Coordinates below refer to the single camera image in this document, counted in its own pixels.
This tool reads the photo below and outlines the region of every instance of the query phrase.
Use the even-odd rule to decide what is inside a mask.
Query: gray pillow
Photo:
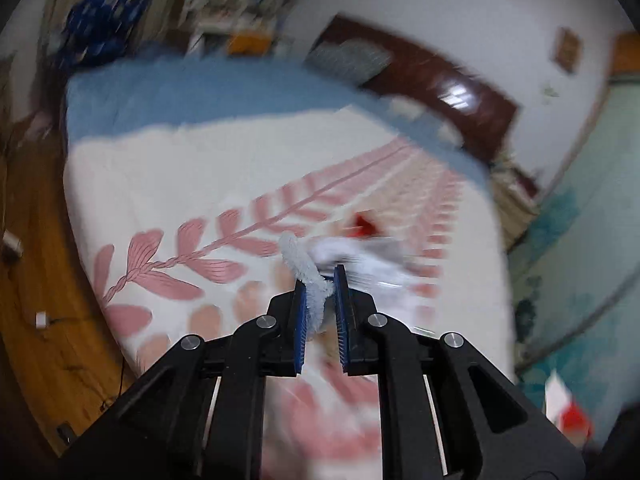
[[[360,86],[382,72],[392,59],[389,51],[375,43],[355,39],[340,45],[323,41],[306,56],[305,63],[324,75]]]

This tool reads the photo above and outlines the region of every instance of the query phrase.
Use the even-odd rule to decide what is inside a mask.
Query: wooden headboard
[[[341,14],[334,17],[316,44],[351,38],[372,41],[394,56],[363,88],[379,95],[402,94],[424,103],[458,127],[469,153],[485,163],[494,159],[518,110],[509,98],[431,50]]]

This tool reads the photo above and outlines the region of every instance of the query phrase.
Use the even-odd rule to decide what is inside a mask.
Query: black wire
[[[118,399],[122,395],[122,380],[124,378],[124,356],[122,357],[122,366],[120,368],[120,389],[118,390]]]
[[[69,322],[81,322],[88,321],[91,319],[97,319],[102,317],[101,314],[89,314],[88,316],[67,316],[67,317],[56,317],[54,319],[49,319],[48,326],[57,324],[57,323],[69,323]]]

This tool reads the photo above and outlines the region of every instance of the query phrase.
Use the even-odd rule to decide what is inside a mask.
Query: pink leaf pattern
[[[343,373],[342,367],[337,363],[325,362],[322,374],[351,406],[358,404],[377,406],[380,402],[378,385],[375,382],[364,377],[349,377]]]
[[[282,194],[282,203],[285,207],[292,207],[296,201],[296,192],[294,191],[293,184],[285,184],[280,188]]]
[[[273,275],[273,283],[278,292],[289,292],[296,286],[296,279],[287,267],[287,264],[282,260],[276,261],[271,268]]]
[[[143,306],[111,304],[104,310],[104,317],[117,336],[130,337],[148,326],[153,315]]]
[[[223,236],[231,236],[238,228],[240,222],[240,211],[229,209],[218,216],[218,228]]]
[[[155,334],[147,339],[136,353],[136,364],[143,374],[169,349],[169,336],[167,334]]]
[[[268,299],[264,297],[263,282],[246,282],[234,299],[234,313],[239,324],[264,314],[268,308]]]
[[[185,265],[214,283],[230,283],[246,273],[246,267],[229,260],[191,259]]]
[[[278,253],[278,244],[269,240],[260,240],[260,238],[253,238],[251,236],[245,236],[229,242],[229,245],[240,249],[245,253],[254,254],[255,256],[273,256]]]
[[[113,258],[113,245],[105,245],[95,255],[94,260],[94,293],[98,298],[102,298],[104,289],[107,288],[109,279],[109,267]]]
[[[338,413],[322,413],[313,389],[304,380],[290,389],[284,423],[306,457],[326,460],[356,460],[377,452],[381,445],[380,424],[350,428]]]
[[[153,229],[137,233],[130,242],[127,254],[127,273],[103,295],[102,304],[107,305],[129,282],[137,283],[154,294],[175,300],[194,300],[203,295],[197,286],[176,280],[155,269],[170,269],[184,265],[215,283],[228,283],[244,274],[239,263],[224,260],[207,260],[210,252],[229,246],[254,256],[272,256],[278,253],[275,241],[250,236],[258,230],[272,234],[293,231],[304,236],[308,231],[304,224],[282,222],[286,217],[299,216],[310,222],[321,222],[331,216],[331,209],[347,203],[357,194],[380,181],[398,164],[419,153],[406,140],[397,138],[368,153],[334,164],[324,170],[314,171],[301,179],[280,187],[275,194],[265,194],[252,201],[251,214],[254,223],[241,228],[242,210],[229,209],[217,218],[220,238],[201,249],[197,249],[206,227],[204,219],[192,219],[180,226],[176,233],[178,255],[168,260],[151,261],[158,251],[163,232]],[[285,208],[270,212],[273,198],[280,195]]]
[[[298,238],[302,238],[306,234],[306,229],[302,225],[299,225],[299,224],[282,224],[282,223],[270,224],[270,223],[268,223],[269,211],[270,211],[270,202],[271,202],[271,199],[269,198],[268,195],[262,195],[262,196],[259,196],[258,198],[256,198],[254,200],[254,202],[252,203],[253,210],[254,210],[254,218],[258,222],[264,222],[266,224],[264,229],[269,231],[269,232],[271,232],[271,233],[280,234],[280,233],[283,233],[284,231],[291,231]]]
[[[176,280],[168,274],[156,270],[139,274],[133,279],[133,282],[168,300],[195,300],[204,295],[201,288]]]
[[[462,196],[462,182],[455,172],[421,153],[350,208],[373,210],[375,223],[383,232],[404,239],[405,246],[424,259],[424,263],[409,268],[420,278],[413,293],[422,298],[432,300],[439,295],[437,282],[443,273],[440,260],[447,257],[445,247],[452,241],[446,233],[453,231],[456,222],[454,212]],[[419,307],[418,318],[427,318],[427,310],[431,316],[433,307]]]
[[[215,305],[203,305],[189,318],[189,332],[198,334],[204,341],[219,337],[221,325],[222,314]]]
[[[203,218],[195,218],[185,222],[178,228],[176,238],[180,256],[193,253],[198,248],[206,225],[207,222]]]
[[[137,233],[131,239],[127,253],[127,272],[146,264],[156,254],[164,233],[160,229],[151,229],[146,233]]]
[[[313,222],[322,222],[329,218],[329,215],[327,215],[325,212],[308,207],[300,208],[297,211],[294,211],[293,214],[307,220],[311,220]]]

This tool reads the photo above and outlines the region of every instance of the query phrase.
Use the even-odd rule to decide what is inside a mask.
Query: bed
[[[373,210],[412,256],[411,300],[389,314],[435,335],[463,333],[513,374],[487,164],[517,107],[436,53],[345,16],[319,42],[349,38],[393,54],[360,91],[255,59],[123,60],[69,81],[69,218],[102,312],[138,373],[185,334],[228,335],[291,290],[281,232],[340,235],[355,212]],[[452,99],[461,88],[468,107]],[[380,98],[390,94],[433,113],[391,116]],[[464,150],[438,140],[444,119]],[[336,350],[331,331],[318,335],[302,377],[270,382],[268,476],[382,474],[377,385],[344,377]]]

